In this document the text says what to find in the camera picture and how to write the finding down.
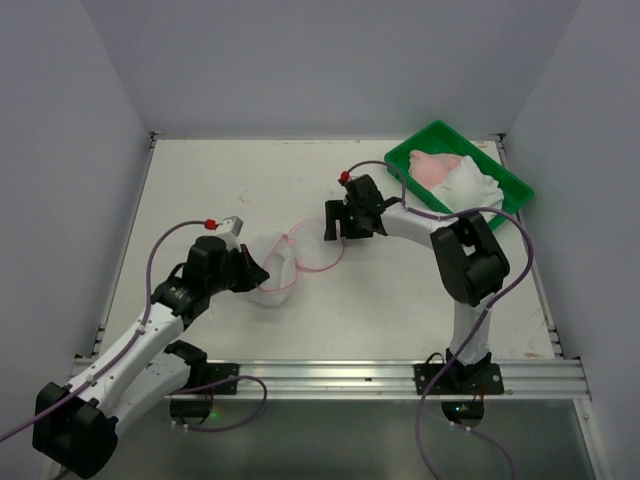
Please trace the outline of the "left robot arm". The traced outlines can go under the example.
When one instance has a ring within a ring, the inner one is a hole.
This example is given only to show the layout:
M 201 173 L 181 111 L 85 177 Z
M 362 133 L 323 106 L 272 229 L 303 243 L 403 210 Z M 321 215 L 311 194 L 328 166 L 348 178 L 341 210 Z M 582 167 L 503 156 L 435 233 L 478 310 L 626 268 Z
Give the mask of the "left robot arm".
M 65 385 L 48 383 L 35 401 L 32 445 L 82 479 L 110 460 L 120 437 L 170 394 L 220 394 L 242 379 L 207 371 L 206 353 L 181 334 L 214 295 L 250 292 L 268 280 L 246 245 L 201 236 L 185 262 L 149 292 L 140 317 L 104 354 Z

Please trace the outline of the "white garment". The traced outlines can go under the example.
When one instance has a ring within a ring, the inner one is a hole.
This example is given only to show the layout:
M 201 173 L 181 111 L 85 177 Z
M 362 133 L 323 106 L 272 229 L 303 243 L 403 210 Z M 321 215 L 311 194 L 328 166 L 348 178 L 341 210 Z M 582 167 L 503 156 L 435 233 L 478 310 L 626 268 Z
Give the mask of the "white garment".
M 501 209 L 504 200 L 498 181 L 483 174 L 469 156 L 462 157 L 431 193 L 452 212 L 474 207 Z

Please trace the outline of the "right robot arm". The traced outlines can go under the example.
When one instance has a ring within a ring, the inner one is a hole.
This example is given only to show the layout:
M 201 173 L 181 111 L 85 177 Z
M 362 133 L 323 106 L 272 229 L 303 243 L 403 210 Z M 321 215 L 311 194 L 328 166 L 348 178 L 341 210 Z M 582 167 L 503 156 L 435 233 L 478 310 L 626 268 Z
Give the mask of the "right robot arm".
M 440 220 L 412 213 L 399 197 L 385 199 L 369 175 L 340 179 L 342 200 L 324 204 L 326 241 L 381 236 L 409 240 L 432 250 L 441 283 L 454 301 L 453 334 L 441 364 L 413 366 L 417 393 L 472 395 L 504 392 L 489 346 L 489 300 L 503 287 L 509 262 L 480 213 Z

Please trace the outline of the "white mesh laundry bag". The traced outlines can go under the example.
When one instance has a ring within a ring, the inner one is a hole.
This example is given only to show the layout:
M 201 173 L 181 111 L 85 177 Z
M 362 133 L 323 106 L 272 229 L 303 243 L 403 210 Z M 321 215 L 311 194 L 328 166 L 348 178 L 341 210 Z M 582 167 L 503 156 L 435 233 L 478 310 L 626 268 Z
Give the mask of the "white mesh laundry bag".
M 278 307 L 295 292 L 300 273 L 332 269 L 345 250 L 342 240 L 324 240 L 324 223 L 319 219 L 302 220 L 286 232 L 263 233 L 249 244 L 249 251 L 269 278 L 245 298 L 263 307 Z

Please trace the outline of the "pink bra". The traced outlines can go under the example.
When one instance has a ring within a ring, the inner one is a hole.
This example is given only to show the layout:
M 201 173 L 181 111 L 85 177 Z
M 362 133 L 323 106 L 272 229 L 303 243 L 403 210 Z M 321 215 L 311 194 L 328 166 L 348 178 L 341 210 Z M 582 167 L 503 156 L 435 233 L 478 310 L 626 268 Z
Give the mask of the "pink bra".
M 412 150 L 409 153 L 409 175 L 423 188 L 431 191 L 459 166 L 461 160 L 462 157 L 455 154 L 428 154 Z

